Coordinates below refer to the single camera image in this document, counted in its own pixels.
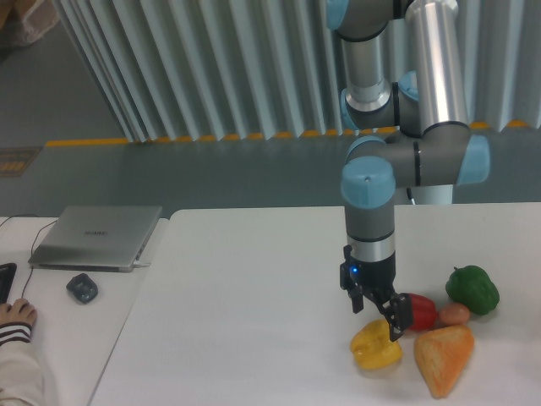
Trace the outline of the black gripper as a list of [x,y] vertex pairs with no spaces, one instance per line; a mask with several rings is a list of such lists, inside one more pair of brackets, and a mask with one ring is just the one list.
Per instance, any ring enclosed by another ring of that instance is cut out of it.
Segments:
[[352,246],[343,248],[340,287],[352,301],[352,312],[363,310],[363,297],[376,304],[389,325],[389,336],[396,342],[413,324],[413,304],[409,294],[395,294],[396,254],[382,261],[360,261],[352,256]]

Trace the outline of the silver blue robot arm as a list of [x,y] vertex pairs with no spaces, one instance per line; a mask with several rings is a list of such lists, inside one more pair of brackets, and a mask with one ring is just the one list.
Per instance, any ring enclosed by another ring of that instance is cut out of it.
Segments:
[[[354,312],[365,300],[385,317],[391,341],[413,324],[413,305],[393,287],[394,201],[399,189],[477,184],[489,175],[485,137],[467,125],[454,1],[329,1],[328,28],[341,40],[347,86],[341,115],[351,129],[398,128],[396,137],[362,136],[342,169],[347,245],[340,285]],[[404,19],[415,45],[415,84],[385,78],[381,39]]]

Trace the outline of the cream striped sleeve forearm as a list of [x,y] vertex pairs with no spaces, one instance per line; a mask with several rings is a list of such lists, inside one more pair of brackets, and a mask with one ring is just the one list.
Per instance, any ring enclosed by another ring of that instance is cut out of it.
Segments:
[[44,374],[31,333],[27,323],[1,325],[1,405],[46,405]]

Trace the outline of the person's bare hand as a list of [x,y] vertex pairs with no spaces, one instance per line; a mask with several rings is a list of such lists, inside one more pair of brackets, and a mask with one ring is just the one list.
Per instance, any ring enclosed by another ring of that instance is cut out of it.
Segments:
[[37,310],[27,299],[16,299],[12,304],[0,305],[1,326],[18,324],[33,327],[37,320]]

